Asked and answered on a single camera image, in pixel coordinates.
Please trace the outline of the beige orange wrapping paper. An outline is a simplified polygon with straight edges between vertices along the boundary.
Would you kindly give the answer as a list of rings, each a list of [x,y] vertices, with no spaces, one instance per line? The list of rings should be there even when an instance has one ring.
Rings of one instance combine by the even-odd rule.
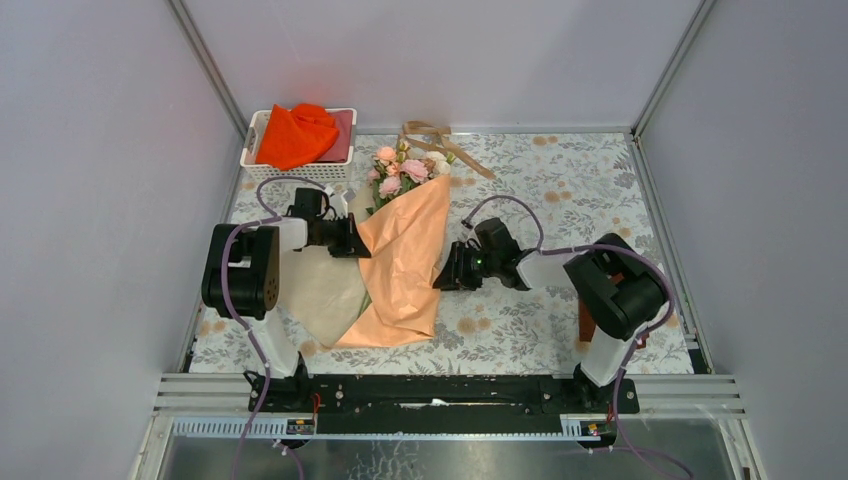
[[[400,195],[358,225],[371,255],[336,259],[323,247],[280,257],[280,307],[319,343],[392,348],[434,338],[451,178]]]

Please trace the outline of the white plastic basket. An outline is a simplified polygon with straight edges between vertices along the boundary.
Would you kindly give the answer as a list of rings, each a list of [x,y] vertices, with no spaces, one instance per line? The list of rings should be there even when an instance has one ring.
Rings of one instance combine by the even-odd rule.
[[[261,143],[267,125],[272,114],[271,110],[257,110],[249,123],[245,141],[239,159],[239,165],[245,172],[255,181],[260,182],[277,175],[294,175],[305,177],[319,183],[324,182],[345,182],[350,178],[352,164],[354,160],[355,140],[358,123],[358,111],[355,108],[329,108],[329,110],[337,109],[354,109],[356,111],[356,124],[351,138],[351,145],[347,161],[345,163],[309,163],[290,170],[280,170],[272,165],[258,163],[256,156],[260,150]]]

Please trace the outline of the pink rose stems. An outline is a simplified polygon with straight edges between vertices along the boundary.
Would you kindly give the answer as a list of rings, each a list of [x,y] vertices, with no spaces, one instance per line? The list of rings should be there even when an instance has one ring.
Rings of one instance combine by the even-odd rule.
[[[374,214],[400,195],[449,175],[456,160],[454,153],[415,147],[411,139],[405,138],[399,138],[394,146],[378,148],[366,175],[366,186],[373,200],[366,212]]]

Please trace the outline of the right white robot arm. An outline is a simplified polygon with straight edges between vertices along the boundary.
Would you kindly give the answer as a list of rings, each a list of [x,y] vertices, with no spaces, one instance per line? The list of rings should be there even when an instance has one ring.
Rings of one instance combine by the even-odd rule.
[[[597,412],[613,398],[626,364],[654,320],[666,321],[674,298],[660,270],[617,234],[589,245],[554,250],[522,248],[498,218],[481,222],[470,239],[455,241],[433,281],[441,291],[475,291],[496,278],[509,289],[575,289],[594,327],[589,350],[574,371],[571,392],[583,410]]]

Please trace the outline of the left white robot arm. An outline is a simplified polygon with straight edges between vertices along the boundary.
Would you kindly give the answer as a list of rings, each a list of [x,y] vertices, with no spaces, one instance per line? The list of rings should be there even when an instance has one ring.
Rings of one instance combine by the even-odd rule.
[[[283,211],[244,224],[220,223],[212,230],[201,283],[204,306],[235,320],[246,332],[265,370],[275,378],[272,398],[288,411],[309,401],[310,385],[296,375],[300,353],[284,332],[276,306],[282,285],[280,258],[306,247],[332,258],[368,258],[371,253],[350,210],[350,194],[299,187]]]

